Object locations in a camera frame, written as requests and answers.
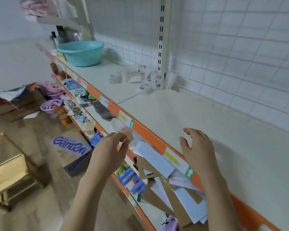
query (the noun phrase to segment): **person's left hand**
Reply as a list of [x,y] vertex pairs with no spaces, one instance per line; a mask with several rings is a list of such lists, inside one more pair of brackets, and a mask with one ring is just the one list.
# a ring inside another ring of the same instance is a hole
[[[118,151],[119,142],[123,142]],[[124,133],[110,133],[96,145],[86,171],[86,176],[99,174],[100,179],[108,179],[123,163],[129,140]]]

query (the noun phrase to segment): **wooden seat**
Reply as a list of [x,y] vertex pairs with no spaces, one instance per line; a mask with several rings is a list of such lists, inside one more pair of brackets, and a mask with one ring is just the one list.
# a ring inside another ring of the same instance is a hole
[[[8,140],[19,151],[18,155],[0,164],[0,209],[11,211],[11,207],[7,205],[11,199],[36,184],[45,187],[46,183],[43,182],[42,175],[38,173],[38,166],[10,138],[2,133],[0,134],[0,142],[4,140]],[[33,179],[33,183],[11,197],[7,196],[7,191],[10,188],[28,178]]]

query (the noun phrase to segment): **floor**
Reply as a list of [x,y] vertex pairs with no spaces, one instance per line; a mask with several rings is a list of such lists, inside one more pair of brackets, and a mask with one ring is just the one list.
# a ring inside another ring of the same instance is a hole
[[[50,140],[65,127],[59,120],[41,112],[36,118],[21,119],[12,123],[0,121],[0,132],[5,132],[38,165],[46,165],[51,181],[44,189],[38,189],[18,201],[10,213],[0,210],[0,231],[57,231],[73,202],[82,175],[71,178],[63,170],[57,156],[51,151]],[[0,146],[0,162],[13,156]],[[110,178],[102,193],[95,231],[126,230],[145,231],[127,197]]]

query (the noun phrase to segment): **upper shelf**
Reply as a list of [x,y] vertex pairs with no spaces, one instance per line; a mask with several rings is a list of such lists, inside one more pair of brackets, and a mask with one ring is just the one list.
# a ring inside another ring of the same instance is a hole
[[[40,49],[49,56],[47,50]],[[164,156],[167,150],[184,159],[179,143],[179,137],[185,136],[183,127],[208,134],[242,225],[248,230],[262,224],[274,231],[279,230],[276,226],[289,227],[288,132],[195,94],[191,98],[162,90],[142,96],[136,95],[130,84],[107,85],[104,77],[120,69],[115,64],[79,68],[61,63],[68,73],[77,74],[77,82],[85,84],[89,93],[108,99],[107,108]],[[203,189],[199,177],[187,167],[184,170],[187,178]]]

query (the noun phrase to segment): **person's right hand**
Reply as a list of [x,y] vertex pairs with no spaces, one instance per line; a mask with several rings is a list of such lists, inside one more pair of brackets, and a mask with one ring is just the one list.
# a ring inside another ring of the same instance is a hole
[[184,132],[191,136],[193,143],[189,147],[187,140],[180,137],[182,153],[189,165],[196,171],[201,180],[219,172],[214,152],[214,146],[209,137],[201,130],[183,128]]

